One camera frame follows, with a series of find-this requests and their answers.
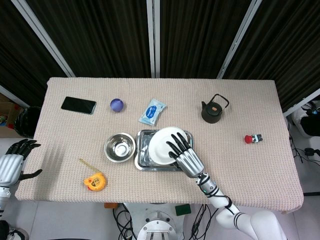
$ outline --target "orange object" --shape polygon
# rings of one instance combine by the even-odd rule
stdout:
[[[116,202],[105,202],[103,204],[105,209],[116,209],[118,207],[118,203]]]
[[[92,176],[86,178],[83,181],[84,185],[86,185],[87,188],[89,190],[91,190],[91,191],[96,191],[97,192],[97,191],[101,191],[102,189],[104,189],[105,186],[107,185],[107,180],[106,180],[104,174],[99,169],[97,169],[94,166],[90,165],[89,163],[87,163],[82,158],[80,158],[79,160],[84,165],[88,166],[93,171],[95,171],[95,174],[93,174]]]

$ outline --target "stainless steel bowl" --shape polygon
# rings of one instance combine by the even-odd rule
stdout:
[[[115,163],[122,163],[133,156],[136,150],[136,142],[132,136],[121,132],[109,137],[104,144],[106,157]]]

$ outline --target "green object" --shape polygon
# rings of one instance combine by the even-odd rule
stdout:
[[[7,116],[1,115],[0,116],[0,124],[4,123],[7,120],[7,118],[8,118]]]
[[[177,216],[190,214],[191,213],[190,204],[175,206],[175,213]]]

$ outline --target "blue packet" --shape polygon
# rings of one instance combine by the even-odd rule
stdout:
[[[166,106],[167,105],[165,105],[164,103],[153,98],[140,117],[139,122],[154,126],[156,124],[159,113],[161,113]]]

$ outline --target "cardboard box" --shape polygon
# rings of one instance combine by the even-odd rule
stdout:
[[[0,93],[0,102],[10,102],[11,100],[9,98],[7,98],[5,95],[3,95],[2,93]]]
[[[13,129],[14,122],[22,108],[13,102],[0,102],[0,116],[7,116],[5,125],[0,126],[0,138],[21,138],[21,136]]]

